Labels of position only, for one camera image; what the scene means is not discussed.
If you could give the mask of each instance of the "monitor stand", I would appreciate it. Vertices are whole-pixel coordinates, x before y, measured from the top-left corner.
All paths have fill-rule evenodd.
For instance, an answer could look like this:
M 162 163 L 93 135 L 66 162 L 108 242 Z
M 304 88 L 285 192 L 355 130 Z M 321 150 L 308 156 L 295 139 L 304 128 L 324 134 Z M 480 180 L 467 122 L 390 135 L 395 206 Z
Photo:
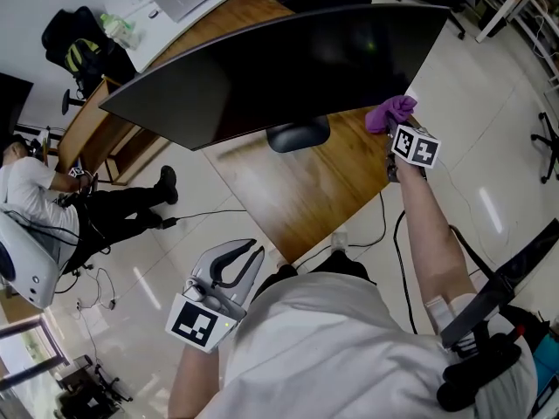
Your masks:
M 326 116 L 317 116 L 302 122 L 290 122 L 266 130 L 268 144 L 276 152 L 319 146 L 330 137 L 330 125 Z

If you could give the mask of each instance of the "hand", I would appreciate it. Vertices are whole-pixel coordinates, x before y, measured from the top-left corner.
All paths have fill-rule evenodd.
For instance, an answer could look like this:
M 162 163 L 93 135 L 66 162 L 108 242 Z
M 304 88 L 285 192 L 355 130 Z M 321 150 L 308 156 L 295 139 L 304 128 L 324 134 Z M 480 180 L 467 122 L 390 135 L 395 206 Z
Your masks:
M 89 174 L 83 174 L 79 176 L 79 188 L 87 188 L 91 182 L 92 182 L 92 178 Z

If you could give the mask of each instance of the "black boot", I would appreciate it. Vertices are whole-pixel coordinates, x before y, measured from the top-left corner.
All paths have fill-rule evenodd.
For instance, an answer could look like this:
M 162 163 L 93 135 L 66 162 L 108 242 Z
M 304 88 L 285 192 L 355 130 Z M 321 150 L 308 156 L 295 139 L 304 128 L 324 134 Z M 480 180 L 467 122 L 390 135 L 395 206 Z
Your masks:
M 171 166 L 163 166 L 161 168 L 161 177 L 159 178 L 159 182 L 155 184 L 155 187 L 165 192 L 165 202 L 169 205 L 174 205 L 178 202 L 176 174 Z
M 163 222 L 162 217 L 153 212 L 151 209 L 143 209 L 142 211 L 138 211 L 136 220 L 146 228 L 156 228 L 158 230 L 161 229 L 161 224 Z

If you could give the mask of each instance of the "sitting man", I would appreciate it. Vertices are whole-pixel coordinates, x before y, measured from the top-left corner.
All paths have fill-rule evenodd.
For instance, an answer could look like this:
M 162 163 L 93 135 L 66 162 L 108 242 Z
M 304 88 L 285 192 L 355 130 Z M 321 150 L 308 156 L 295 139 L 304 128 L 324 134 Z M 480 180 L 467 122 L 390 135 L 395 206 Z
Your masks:
M 178 200 L 176 174 L 163 166 L 153 188 L 97 191 L 77 198 L 68 207 L 51 200 L 47 190 L 75 193 L 91 184 L 88 175 L 73 178 L 47 168 L 29 156 L 25 139 L 13 135 L 3 149 L 0 168 L 0 203 L 35 237 L 54 237 L 59 242 L 58 260 L 64 273 L 81 267 L 93 254 L 120 241 L 157 228 L 162 219 L 150 208 Z M 127 217 L 136 214 L 135 219 Z

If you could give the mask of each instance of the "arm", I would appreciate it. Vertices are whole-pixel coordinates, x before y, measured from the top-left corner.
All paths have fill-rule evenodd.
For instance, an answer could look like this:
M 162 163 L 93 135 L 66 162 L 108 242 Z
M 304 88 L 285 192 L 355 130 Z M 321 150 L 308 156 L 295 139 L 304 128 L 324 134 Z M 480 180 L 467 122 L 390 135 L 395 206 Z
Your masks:
M 440 295 L 450 303 L 465 293 L 476 293 L 464 254 L 429 183 L 418 168 L 399 157 L 396 165 L 421 299 L 427 303 Z
M 193 419 L 219 391 L 219 353 L 184 347 L 169 398 L 169 419 Z
M 59 192 L 78 192 L 90 183 L 88 175 L 81 175 L 79 178 L 71 177 L 67 174 L 57 172 L 52 179 L 49 189 Z

